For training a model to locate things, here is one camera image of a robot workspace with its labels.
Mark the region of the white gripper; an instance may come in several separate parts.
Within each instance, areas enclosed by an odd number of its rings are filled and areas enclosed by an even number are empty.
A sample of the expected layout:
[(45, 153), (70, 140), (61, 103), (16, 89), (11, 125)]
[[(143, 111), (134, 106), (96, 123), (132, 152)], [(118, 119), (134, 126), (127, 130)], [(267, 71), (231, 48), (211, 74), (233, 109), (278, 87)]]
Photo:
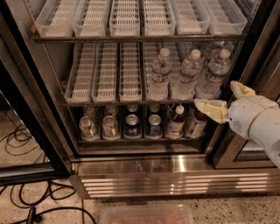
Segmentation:
[(228, 121), (232, 131), (249, 140), (249, 129), (253, 121), (265, 110), (277, 109), (278, 105), (264, 96), (255, 95), (254, 89), (239, 81), (232, 80), (230, 89), (237, 100), (231, 103), (229, 109), (222, 100), (195, 99), (194, 105), (198, 111), (219, 124)]

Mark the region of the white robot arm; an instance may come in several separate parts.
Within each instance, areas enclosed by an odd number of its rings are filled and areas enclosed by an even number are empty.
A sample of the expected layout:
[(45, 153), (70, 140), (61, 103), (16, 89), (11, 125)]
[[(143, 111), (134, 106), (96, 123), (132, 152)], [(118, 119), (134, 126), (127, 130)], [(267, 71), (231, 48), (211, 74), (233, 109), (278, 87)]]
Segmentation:
[(280, 108), (275, 101), (241, 84), (230, 82), (236, 98), (229, 108), (222, 100), (195, 99), (198, 111), (217, 123), (228, 123), (229, 128), (242, 138), (264, 148), (270, 161), (280, 168)]

